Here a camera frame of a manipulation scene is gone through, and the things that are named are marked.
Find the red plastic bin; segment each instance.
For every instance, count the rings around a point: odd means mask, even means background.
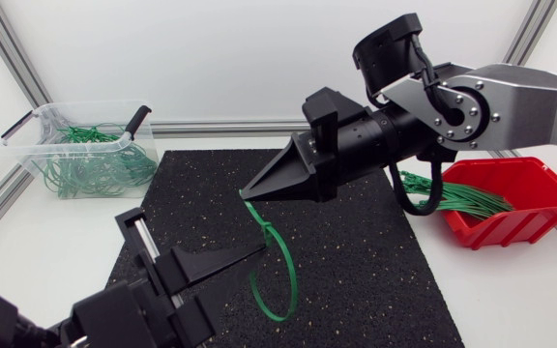
[[[533,244],[557,225],[557,175],[538,159],[462,160],[444,172],[443,180],[499,194],[515,208],[485,220],[442,212],[465,247],[477,250],[524,241]]]

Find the black cylinder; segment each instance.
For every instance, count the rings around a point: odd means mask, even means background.
[[[338,129],[336,185],[419,154],[436,134],[394,103]]]

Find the plastic bin handle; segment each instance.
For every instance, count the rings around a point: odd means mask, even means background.
[[[4,140],[8,140],[8,138],[10,138],[20,128],[20,126],[27,123],[27,121],[29,120],[29,116],[32,115],[32,112],[34,111],[29,110],[29,112],[27,112],[25,116],[21,117],[20,120],[16,121],[15,124],[13,124],[8,130],[1,134],[1,138]]]
[[[141,123],[145,120],[145,116],[147,116],[150,112],[152,112],[152,109],[145,105],[141,105],[141,107],[136,110],[136,113],[132,116],[131,121],[128,122],[128,125],[124,129],[124,131],[128,131],[131,134],[131,140],[134,140],[136,130],[139,129],[139,126],[141,126]]]

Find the cable tie bundle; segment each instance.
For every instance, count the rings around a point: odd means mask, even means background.
[[[407,193],[429,194],[431,180],[407,171],[401,171],[401,175]],[[437,210],[460,211],[477,219],[513,210],[513,205],[504,197],[469,185],[444,183],[442,197],[444,200]]]
[[[119,136],[98,130],[101,124],[90,129],[68,127],[59,130],[63,137],[59,143],[101,143],[115,141]],[[80,153],[53,155],[46,159],[42,168],[44,184],[60,198],[74,198],[78,194],[116,196],[128,188],[149,183],[158,165],[146,156],[145,149],[131,143],[125,149],[104,153]]]

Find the black rubber mat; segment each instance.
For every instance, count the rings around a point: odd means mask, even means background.
[[[165,153],[142,204],[160,252],[175,245],[202,252],[262,243],[238,189],[276,153]],[[338,198],[324,204],[254,205],[289,246],[298,308],[288,321],[273,322],[244,282],[223,310],[222,333],[208,347],[463,346],[382,170],[341,187]],[[134,274],[124,247],[109,282]],[[289,283],[277,246],[259,265],[258,284],[268,306],[283,314]]]

